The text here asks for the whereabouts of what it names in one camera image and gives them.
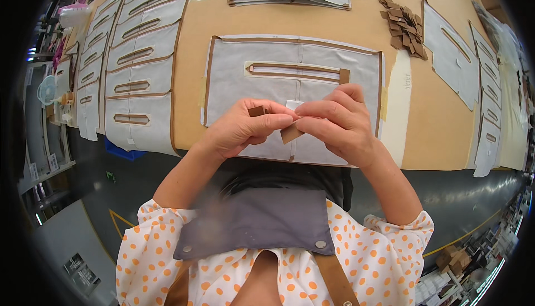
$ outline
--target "plastic bag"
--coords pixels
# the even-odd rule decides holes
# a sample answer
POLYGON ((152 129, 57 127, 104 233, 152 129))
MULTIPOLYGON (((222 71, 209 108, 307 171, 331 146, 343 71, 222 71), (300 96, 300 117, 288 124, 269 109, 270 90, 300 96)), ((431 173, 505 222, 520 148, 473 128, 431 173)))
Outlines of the plastic bag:
POLYGON ((82 25, 91 15, 91 8, 87 4, 74 3, 59 8, 59 23, 63 28, 82 25))

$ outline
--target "brown strap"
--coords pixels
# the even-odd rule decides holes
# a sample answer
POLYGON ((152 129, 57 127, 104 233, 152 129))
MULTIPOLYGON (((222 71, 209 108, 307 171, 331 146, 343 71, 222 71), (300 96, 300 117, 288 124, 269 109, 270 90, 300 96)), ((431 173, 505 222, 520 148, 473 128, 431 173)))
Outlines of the brown strap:
POLYGON ((336 255, 312 253, 334 306, 359 306, 357 297, 336 255))
MULTIPOLYGON (((322 274, 334 306, 360 306, 336 255, 312 253, 322 274)), ((164 306, 186 306, 188 303, 189 267, 192 261, 182 262, 169 288, 164 306)))
POLYGON ((189 267, 191 263, 192 261, 182 262, 182 266, 169 288, 164 306, 186 306, 188 304, 189 267))

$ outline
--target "white blouse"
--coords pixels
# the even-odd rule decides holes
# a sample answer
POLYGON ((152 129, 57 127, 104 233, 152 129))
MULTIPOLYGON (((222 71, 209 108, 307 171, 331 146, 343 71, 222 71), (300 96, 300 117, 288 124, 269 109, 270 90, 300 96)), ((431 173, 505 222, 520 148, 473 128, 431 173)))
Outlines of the white blouse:
MULTIPOLYGON (((357 223, 327 200, 336 254, 361 306, 414 305, 424 266, 423 252, 434 224, 422 211, 405 226, 368 215, 357 223)), ((163 305, 181 261, 173 252, 184 224, 195 210, 143 204, 139 225, 125 231, 117 259, 117 298, 121 305, 163 305)), ((332 305, 313 256, 302 248, 268 249, 279 259, 278 290, 284 305, 332 305)), ((189 269, 188 306, 230 305, 245 283, 260 250, 236 249, 200 259, 189 269)))

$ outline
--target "snap button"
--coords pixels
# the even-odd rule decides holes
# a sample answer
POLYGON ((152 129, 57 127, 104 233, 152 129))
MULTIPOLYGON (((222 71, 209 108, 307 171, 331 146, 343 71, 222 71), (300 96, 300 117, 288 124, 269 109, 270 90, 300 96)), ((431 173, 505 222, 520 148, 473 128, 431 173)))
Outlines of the snap button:
POLYGON ((316 241, 316 248, 323 249, 327 247, 327 243, 325 241, 316 241))

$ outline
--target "finger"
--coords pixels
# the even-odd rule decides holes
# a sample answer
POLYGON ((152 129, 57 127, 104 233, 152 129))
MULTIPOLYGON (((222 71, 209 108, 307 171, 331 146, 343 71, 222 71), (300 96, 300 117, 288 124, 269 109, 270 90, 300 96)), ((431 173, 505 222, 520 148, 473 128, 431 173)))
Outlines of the finger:
POLYGON ((244 142, 244 144, 252 144, 252 145, 261 144, 261 143, 266 142, 267 139, 268 139, 267 136, 251 136, 249 139, 247 139, 244 142))
POLYGON ((338 89, 334 89, 330 94, 323 98, 325 101, 334 101, 348 109, 350 112, 357 113, 360 111, 358 102, 355 102, 348 94, 338 89))
POLYGON ((247 126, 250 136, 268 136, 276 129, 283 129, 294 121, 291 115, 270 113, 248 119, 247 126))
POLYGON ((285 115, 291 115, 294 120, 299 119, 299 117, 295 115, 295 112, 293 110, 279 104, 278 102, 270 101, 269 99, 245 98, 243 102, 247 109, 263 105, 264 109, 267 109, 268 113, 282 113, 285 115))
POLYGON ((295 122, 298 130, 317 137, 321 141, 334 147, 343 147, 347 131, 326 119, 305 116, 295 122))
POLYGON ((326 118, 345 129, 355 126, 355 115, 334 101, 306 102, 295 109, 299 116, 315 116, 326 118))
POLYGON ((362 87, 358 84, 340 84, 338 87, 336 87, 335 90, 342 91, 343 93, 350 96, 351 99, 353 99, 355 102, 364 104, 364 93, 362 92, 362 87))

